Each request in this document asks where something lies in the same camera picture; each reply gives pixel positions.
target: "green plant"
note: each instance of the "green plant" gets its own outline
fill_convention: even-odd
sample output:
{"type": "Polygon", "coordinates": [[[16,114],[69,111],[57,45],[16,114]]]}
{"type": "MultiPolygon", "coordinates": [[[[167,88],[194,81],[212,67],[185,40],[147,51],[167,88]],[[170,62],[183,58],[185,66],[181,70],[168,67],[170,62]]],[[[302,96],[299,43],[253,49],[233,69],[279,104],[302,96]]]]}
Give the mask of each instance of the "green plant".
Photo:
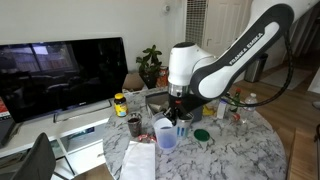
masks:
{"type": "Polygon", "coordinates": [[[156,45],[153,45],[152,48],[147,48],[142,52],[146,53],[147,55],[142,58],[137,57],[136,59],[136,63],[140,63],[139,73],[153,74],[155,76],[158,76],[160,66],[162,64],[162,62],[160,62],[158,59],[158,55],[162,55],[162,52],[156,50],[156,45]]]}

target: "plant pot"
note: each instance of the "plant pot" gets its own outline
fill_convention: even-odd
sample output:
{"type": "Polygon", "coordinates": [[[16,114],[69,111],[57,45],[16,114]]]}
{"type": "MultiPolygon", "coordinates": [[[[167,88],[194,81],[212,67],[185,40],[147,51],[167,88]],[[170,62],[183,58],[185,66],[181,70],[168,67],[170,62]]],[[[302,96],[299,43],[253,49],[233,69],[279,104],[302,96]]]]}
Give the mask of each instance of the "plant pot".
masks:
{"type": "Polygon", "coordinates": [[[154,74],[141,74],[140,77],[143,82],[146,84],[148,89],[152,89],[156,87],[157,84],[157,77],[154,74]]]}

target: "door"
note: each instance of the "door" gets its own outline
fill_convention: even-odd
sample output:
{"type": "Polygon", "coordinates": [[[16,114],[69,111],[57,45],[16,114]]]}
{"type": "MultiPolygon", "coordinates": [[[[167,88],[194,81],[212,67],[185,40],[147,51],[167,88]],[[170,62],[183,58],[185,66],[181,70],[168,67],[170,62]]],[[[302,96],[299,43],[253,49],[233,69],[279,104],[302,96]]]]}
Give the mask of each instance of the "door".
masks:
{"type": "Polygon", "coordinates": [[[246,28],[252,0],[208,0],[202,48],[220,56],[246,28]]]}

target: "black television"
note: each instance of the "black television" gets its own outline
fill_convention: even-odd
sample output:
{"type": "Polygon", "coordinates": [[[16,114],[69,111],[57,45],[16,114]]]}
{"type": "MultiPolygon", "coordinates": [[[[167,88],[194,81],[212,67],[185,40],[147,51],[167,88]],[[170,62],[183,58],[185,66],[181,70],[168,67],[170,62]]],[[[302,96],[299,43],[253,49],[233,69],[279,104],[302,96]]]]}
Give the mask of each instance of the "black television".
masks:
{"type": "Polygon", "coordinates": [[[120,37],[0,46],[0,96],[17,123],[112,98],[127,73],[120,37]]]}

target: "white tv stand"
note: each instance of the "white tv stand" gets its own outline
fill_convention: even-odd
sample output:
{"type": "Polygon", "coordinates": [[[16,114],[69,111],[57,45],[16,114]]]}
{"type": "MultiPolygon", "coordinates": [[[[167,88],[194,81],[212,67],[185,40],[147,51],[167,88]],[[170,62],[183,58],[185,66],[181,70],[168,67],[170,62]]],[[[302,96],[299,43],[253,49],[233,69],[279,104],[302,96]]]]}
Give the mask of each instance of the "white tv stand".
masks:
{"type": "MultiPolygon", "coordinates": [[[[106,131],[105,124],[114,113],[114,109],[112,104],[109,108],[101,109],[104,105],[105,103],[89,105],[77,111],[61,114],[59,118],[76,118],[58,123],[53,122],[53,115],[24,122],[17,134],[4,148],[0,149],[0,158],[31,148],[38,135],[45,132],[55,151],[56,172],[65,177],[72,179],[75,175],[105,163],[102,138],[106,131]],[[91,127],[95,128],[94,132],[72,139],[69,138],[70,135],[91,127]]],[[[19,163],[0,169],[0,173],[12,171],[18,167],[19,163]]]]}

